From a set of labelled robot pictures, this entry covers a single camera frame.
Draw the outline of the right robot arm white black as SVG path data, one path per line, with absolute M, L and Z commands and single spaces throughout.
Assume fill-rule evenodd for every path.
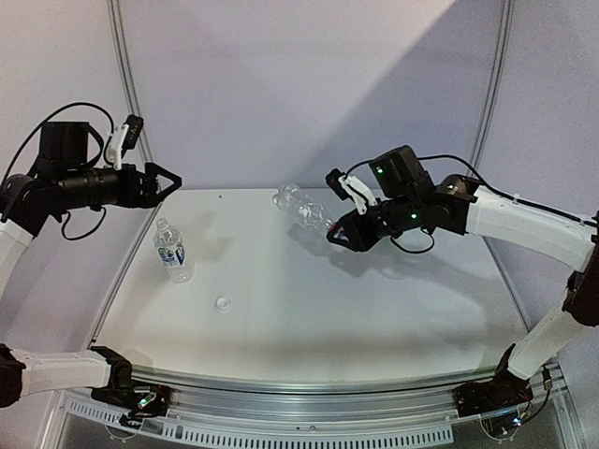
M 423 161 L 409 146 L 366 161 L 382 198 L 352 170 L 332 169 L 327 186 L 355 208 L 331 226 L 327 239 L 365 253 L 381 239 L 396 244 L 413 229 L 428 235 L 442 229 L 503 240 L 568 266 L 572 273 L 562 304 L 506 352 L 499 375 L 485 385 L 484 400 L 503 408 L 519 394 L 519 380 L 530 379 L 575 335 L 598 325 L 598 220 L 501 192 L 477 172 L 449 175 L 436 184 Z

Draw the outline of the white bottle cap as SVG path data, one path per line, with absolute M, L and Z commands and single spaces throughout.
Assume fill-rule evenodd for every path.
M 214 301 L 214 305 L 219 311 L 227 311 L 231 307 L 231 301 L 228 297 L 218 297 Z

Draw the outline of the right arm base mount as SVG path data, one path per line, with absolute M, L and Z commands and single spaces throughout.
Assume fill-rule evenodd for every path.
M 532 421 L 548 404 L 552 378 L 546 367 L 543 367 L 541 374 L 546 394 L 537 409 L 533 407 L 530 382 L 501 368 L 489 381 L 471 381 L 452 390 L 459 417 L 480 415 L 480 425 L 488 437 L 498 442 L 512 438 L 519 428 Z

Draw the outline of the clear labelled water bottle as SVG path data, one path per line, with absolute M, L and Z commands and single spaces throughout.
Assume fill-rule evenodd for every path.
M 188 282 L 192 277 L 193 269 L 188 262 L 180 230 L 166 218 L 157 219 L 155 226 L 154 248 L 169 279 L 174 283 Z

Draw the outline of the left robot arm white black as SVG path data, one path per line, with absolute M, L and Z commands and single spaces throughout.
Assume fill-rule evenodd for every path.
M 104 142 L 87 122 L 42 124 L 37 159 L 26 174 L 1 184 L 1 284 L 49 218 L 64 225 L 73 210 L 104 212 L 108 206 L 153 209 L 182 187 L 180 176 L 155 163 L 137 170 L 121 162 L 143 127 L 130 115 Z M 77 353 L 39 355 L 1 347 L 1 405 L 25 396 L 84 387 L 94 400 L 120 407 L 129 419 L 164 416 L 171 390 L 132 377 L 132 365 L 105 346 Z

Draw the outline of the crushed clear bottle red label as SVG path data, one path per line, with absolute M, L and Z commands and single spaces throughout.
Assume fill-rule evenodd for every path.
M 280 211 L 307 231 L 326 235 L 334 225 L 322 202 L 308 195 L 295 183 L 279 186 L 271 199 Z

